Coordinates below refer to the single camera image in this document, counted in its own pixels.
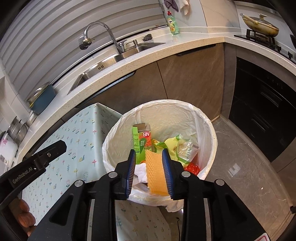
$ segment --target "white trash bag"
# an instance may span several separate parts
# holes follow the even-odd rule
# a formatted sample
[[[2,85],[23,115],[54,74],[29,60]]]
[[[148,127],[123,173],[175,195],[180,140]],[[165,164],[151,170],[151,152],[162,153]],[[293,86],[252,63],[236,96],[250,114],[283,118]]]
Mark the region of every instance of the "white trash bag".
[[[217,151],[215,130],[199,108],[179,100],[150,101],[125,113],[103,143],[103,163],[107,172],[114,171],[117,163],[127,160],[133,149],[132,126],[137,123],[149,124],[151,137],[162,142],[178,134],[195,136],[200,147],[198,166],[201,171],[197,176],[202,180],[206,178]],[[173,201],[170,196],[150,194],[142,183],[133,186],[129,200],[149,206],[166,206],[169,212],[183,207],[183,200]]]

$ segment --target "orange sponge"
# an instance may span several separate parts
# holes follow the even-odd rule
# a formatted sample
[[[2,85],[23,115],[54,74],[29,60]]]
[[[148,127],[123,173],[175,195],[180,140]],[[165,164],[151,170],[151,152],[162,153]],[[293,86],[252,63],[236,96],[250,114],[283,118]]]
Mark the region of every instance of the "orange sponge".
[[[148,188],[150,189],[150,192],[152,194],[168,196],[168,188],[163,170],[162,153],[145,150],[145,154]]]

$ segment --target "silver screw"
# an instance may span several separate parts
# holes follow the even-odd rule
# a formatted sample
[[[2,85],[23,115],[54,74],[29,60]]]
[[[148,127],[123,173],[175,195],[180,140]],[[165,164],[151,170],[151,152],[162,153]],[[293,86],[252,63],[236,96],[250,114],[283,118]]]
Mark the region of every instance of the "silver screw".
[[[77,180],[77,181],[75,182],[74,185],[75,185],[76,187],[81,187],[82,184],[83,184],[83,181],[81,181],[81,180]]]
[[[116,172],[110,172],[110,173],[108,174],[108,176],[109,176],[110,178],[115,178],[115,177],[117,177],[117,173],[116,173]]]
[[[188,171],[183,171],[181,174],[183,177],[190,177],[190,172]]]
[[[217,179],[216,180],[217,185],[219,186],[223,186],[225,184],[225,182],[222,179]]]

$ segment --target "chrome faucet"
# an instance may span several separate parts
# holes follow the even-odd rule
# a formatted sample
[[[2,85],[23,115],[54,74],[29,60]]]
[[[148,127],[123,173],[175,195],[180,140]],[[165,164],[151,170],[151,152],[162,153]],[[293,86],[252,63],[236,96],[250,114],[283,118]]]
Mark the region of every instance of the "chrome faucet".
[[[85,50],[91,45],[91,40],[92,39],[88,37],[87,33],[88,33],[89,28],[91,26],[95,25],[95,24],[101,25],[105,29],[107,29],[107,31],[108,31],[108,33],[109,33],[109,35],[110,35],[110,37],[111,37],[111,39],[112,39],[112,41],[113,41],[113,43],[114,43],[114,45],[115,45],[115,47],[116,47],[119,54],[122,54],[122,53],[125,52],[124,42],[126,40],[124,40],[124,41],[122,41],[120,43],[117,43],[117,41],[116,41],[116,39],[114,37],[114,34],[112,33],[112,30],[109,28],[108,25],[106,25],[105,23],[102,23],[102,22],[93,22],[93,23],[90,23],[89,25],[87,25],[87,27],[84,30],[83,36],[81,36],[79,38],[79,48],[81,50]]]

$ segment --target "gray blind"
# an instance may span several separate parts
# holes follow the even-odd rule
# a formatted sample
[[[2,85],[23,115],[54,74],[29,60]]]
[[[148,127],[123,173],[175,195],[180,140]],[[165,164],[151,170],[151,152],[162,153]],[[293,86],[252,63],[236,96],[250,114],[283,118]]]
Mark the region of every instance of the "gray blind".
[[[89,30],[93,44],[79,49],[79,36],[94,21],[106,23],[116,38],[166,24],[158,0],[32,0],[0,42],[6,72],[23,99],[111,41],[106,29],[96,25]]]

